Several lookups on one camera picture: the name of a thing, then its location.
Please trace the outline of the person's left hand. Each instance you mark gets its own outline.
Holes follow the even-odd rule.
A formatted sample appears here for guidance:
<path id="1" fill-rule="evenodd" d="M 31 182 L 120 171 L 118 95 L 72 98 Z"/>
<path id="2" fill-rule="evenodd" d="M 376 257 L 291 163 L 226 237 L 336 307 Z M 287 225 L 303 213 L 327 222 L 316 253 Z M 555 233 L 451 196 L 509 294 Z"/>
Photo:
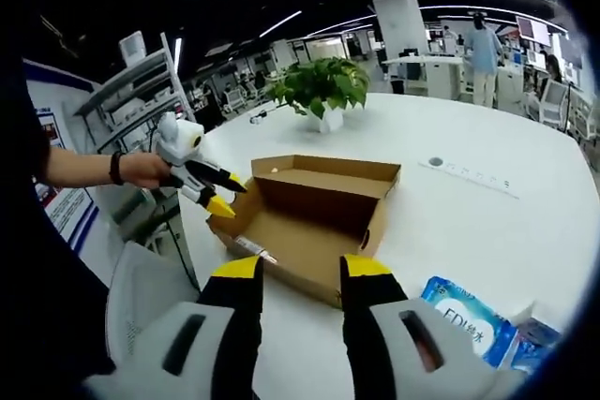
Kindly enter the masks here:
<path id="1" fill-rule="evenodd" d="M 119 160 L 119 175 L 128 184 L 154 189 L 171 180 L 171 167 L 155 153 L 132 153 Z"/>

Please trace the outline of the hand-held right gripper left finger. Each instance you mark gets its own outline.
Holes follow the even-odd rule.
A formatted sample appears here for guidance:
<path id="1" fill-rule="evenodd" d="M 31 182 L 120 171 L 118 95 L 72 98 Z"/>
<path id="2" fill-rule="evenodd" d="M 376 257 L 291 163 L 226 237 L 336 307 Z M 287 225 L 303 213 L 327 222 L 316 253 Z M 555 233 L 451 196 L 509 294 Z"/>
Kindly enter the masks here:
<path id="1" fill-rule="evenodd" d="M 133 354 L 83 386 L 90 399 L 254 399 L 262 342 L 263 259 L 218 267 L 198 299 L 145 327 Z"/>

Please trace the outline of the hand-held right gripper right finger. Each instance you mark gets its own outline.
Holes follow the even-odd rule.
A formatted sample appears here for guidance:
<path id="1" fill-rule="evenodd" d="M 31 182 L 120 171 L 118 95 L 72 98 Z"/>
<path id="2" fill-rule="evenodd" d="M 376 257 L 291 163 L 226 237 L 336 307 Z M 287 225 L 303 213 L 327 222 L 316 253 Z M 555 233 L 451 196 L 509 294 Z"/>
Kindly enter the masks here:
<path id="1" fill-rule="evenodd" d="M 339 260 L 342 333 L 357 399 L 491 399 L 496 372 L 471 337 L 375 259 Z"/>

